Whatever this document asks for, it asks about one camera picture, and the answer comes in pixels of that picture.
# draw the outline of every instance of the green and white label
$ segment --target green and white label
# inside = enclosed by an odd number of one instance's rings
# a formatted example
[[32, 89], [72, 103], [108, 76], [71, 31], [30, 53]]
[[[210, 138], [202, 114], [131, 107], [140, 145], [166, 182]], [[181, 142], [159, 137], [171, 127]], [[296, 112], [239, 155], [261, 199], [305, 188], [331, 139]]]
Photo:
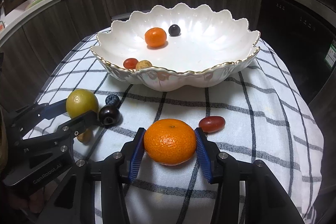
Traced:
[[325, 61], [327, 64], [332, 68], [334, 66], [334, 63], [336, 61], [336, 41], [333, 39], [329, 51], [327, 55], [325, 56]]

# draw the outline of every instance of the black round fruit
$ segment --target black round fruit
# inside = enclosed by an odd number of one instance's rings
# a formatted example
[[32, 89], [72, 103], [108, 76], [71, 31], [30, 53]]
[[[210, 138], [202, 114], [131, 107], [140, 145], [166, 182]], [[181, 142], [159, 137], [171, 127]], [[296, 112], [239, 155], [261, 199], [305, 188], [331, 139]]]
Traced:
[[99, 111], [99, 121], [108, 126], [110, 124], [115, 124], [120, 120], [120, 111], [118, 108], [112, 105], [105, 105]]
[[120, 99], [117, 95], [111, 94], [106, 97], [105, 104], [118, 107], [120, 104]]
[[169, 27], [168, 32], [172, 37], [177, 37], [181, 33], [181, 29], [178, 25], [173, 24]]

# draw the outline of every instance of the white bowl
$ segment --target white bowl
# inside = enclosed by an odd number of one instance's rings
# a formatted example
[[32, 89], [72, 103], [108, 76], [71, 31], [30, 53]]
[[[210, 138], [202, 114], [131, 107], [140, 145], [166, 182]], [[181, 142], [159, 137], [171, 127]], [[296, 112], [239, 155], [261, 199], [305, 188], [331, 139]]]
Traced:
[[[168, 33], [173, 24], [181, 28], [178, 37]], [[144, 34], [153, 27], [167, 33], [164, 47], [147, 47]], [[206, 88], [246, 68], [258, 54], [260, 32], [248, 27], [246, 18], [234, 20], [230, 11], [213, 12], [205, 4], [190, 8], [179, 3], [171, 9], [156, 5], [149, 13], [135, 11], [127, 21], [113, 21], [109, 33], [97, 34], [99, 46], [92, 46], [91, 52], [120, 81], [158, 91], [184, 85]], [[125, 69], [128, 58], [148, 60], [153, 67]]]

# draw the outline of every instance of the small orange fruit in bowl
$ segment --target small orange fruit in bowl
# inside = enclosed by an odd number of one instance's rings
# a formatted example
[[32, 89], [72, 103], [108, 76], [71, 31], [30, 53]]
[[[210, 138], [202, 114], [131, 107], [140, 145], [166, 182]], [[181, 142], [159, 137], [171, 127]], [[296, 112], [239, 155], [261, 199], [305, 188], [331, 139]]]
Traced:
[[155, 27], [145, 33], [145, 42], [148, 46], [157, 48], [163, 46], [167, 41], [167, 34], [164, 29]]
[[177, 119], [162, 119], [145, 132], [143, 143], [148, 155], [163, 165], [177, 165], [190, 159], [196, 150], [194, 130]]

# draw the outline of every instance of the white tablecloth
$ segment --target white tablecloth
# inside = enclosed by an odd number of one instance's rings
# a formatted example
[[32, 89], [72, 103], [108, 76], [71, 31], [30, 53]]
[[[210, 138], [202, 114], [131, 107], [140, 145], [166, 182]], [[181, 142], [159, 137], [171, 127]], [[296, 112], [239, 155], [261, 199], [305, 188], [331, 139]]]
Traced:
[[[196, 128], [206, 114], [223, 116], [225, 128], [209, 134], [208, 139], [237, 160], [263, 160], [305, 221], [314, 222], [316, 213], [312, 205], [321, 182], [323, 137], [288, 69], [267, 43], [260, 40], [261, 51], [251, 65], [219, 85], [205, 89], [184, 86], [172, 92], [129, 85], [109, 76], [90, 52], [90, 46], [96, 44], [96, 35], [82, 40], [38, 96], [39, 103], [54, 103], [67, 98], [74, 89], [88, 89], [95, 93], [100, 107], [105, 105], [107, 95], [120, 97], [122, 123], [95, 128], [89, 145], [75, 139], [76, 160], [103, 160], [120, 151], [139, 127], [148, 128], [158, 119], [176, 118]], [[27, 137], [52, 133], [68, 119], [65, 114], [44, 120]], [[203, 179], [196, 156], [182, 165], [168, 167], [145, 154], [137, 180], [124, 189], [130, 221], [210, 223], [216, 188], [217, 185]], [[244, 201], [242, 184], [239, 223], [244, 222]], [[99, 182], [95, 208], [96, 223], [102, 223]]]

